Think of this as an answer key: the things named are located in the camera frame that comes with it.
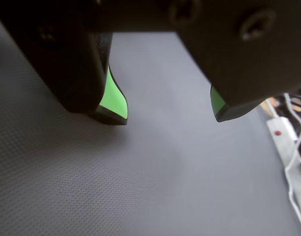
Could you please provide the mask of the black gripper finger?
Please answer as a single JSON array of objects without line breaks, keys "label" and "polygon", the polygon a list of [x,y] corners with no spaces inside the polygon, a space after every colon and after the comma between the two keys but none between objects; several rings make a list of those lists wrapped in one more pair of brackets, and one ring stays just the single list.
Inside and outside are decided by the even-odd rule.
[{"label": "black gripper finger", "polygon": [[0,21],[69,112],[126,125],[127,100],[109,67],[113,35],[84,24],[94,0],[0,0]]},{"label": "black gripper finger", "polygon": [[170,21],[212,85],[218,122],[301,88],[301,0],[174,0]]}]

